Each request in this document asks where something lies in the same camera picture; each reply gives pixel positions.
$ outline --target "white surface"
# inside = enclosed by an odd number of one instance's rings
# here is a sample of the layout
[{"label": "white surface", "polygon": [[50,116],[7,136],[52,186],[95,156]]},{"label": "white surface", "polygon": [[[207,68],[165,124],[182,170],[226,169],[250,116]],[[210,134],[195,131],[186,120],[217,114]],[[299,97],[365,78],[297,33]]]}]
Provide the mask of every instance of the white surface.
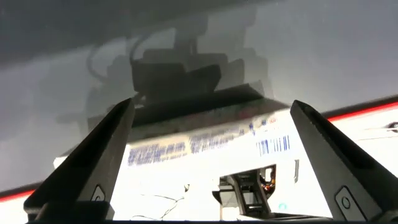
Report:
[{"label": "white surface", "polygon": [[27,214],[23,204],[27,196],[0,202],[0,223],[23,224],[27,223]]}]

